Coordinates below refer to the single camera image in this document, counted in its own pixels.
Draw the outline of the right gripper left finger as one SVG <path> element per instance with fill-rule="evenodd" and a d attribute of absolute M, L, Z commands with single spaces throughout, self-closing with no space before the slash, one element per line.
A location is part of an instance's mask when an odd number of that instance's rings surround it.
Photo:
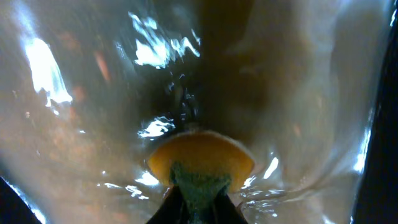
<path fill-rule="evenodd" d="M 164 202 L 146 224 L 180 224 L 183 213 L 183 197 L 179 187 L 172 187 Z"/>

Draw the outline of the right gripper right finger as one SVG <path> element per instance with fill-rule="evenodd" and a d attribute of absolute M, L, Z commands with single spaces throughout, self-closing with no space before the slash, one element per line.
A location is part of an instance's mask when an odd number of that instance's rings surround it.
<path fill-rule="evenodd" d="M 214 213 L 216 224 L 248 224 L 224 189 L 214 199 Z"/>

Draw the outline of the green yellow sponge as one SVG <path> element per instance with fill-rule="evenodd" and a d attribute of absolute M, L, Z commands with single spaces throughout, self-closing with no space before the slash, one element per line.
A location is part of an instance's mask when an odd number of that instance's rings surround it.
<path fill-rule="evenodd" d="M 240 142 L 213 131 L 176 134 L 159 144 L 146 164 L 169 191 L 179 187 L 181 223 L 216 223 L 219 191 L 224 189 L 228 197 L 239 191 L 256 166 Z"/>

